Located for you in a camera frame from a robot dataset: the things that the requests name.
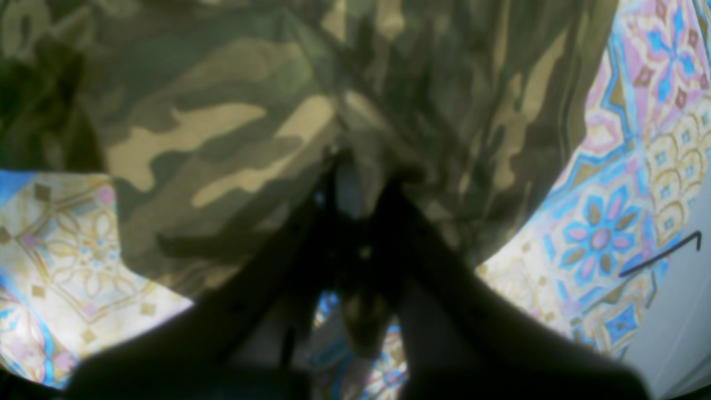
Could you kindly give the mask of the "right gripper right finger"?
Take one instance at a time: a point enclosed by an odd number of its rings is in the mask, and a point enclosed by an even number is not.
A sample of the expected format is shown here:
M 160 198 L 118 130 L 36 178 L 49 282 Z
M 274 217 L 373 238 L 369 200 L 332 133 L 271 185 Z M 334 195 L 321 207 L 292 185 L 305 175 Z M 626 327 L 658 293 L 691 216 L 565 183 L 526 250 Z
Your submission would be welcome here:
M 637 373 L 496 294 L 389 183 L 372 221 L 378 290 L 398 317 L 401 399 L 648 399 Z

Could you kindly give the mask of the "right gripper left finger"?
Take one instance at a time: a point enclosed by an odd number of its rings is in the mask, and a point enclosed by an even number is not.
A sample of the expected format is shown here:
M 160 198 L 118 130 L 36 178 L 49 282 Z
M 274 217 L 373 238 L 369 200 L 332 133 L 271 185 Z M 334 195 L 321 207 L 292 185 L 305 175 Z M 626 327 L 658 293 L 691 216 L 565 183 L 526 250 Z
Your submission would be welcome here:
M 338 156 L 228 283 L 157 328 L 78 365 L 66 399 L 309 399 L 299 360 L 333 282 Z

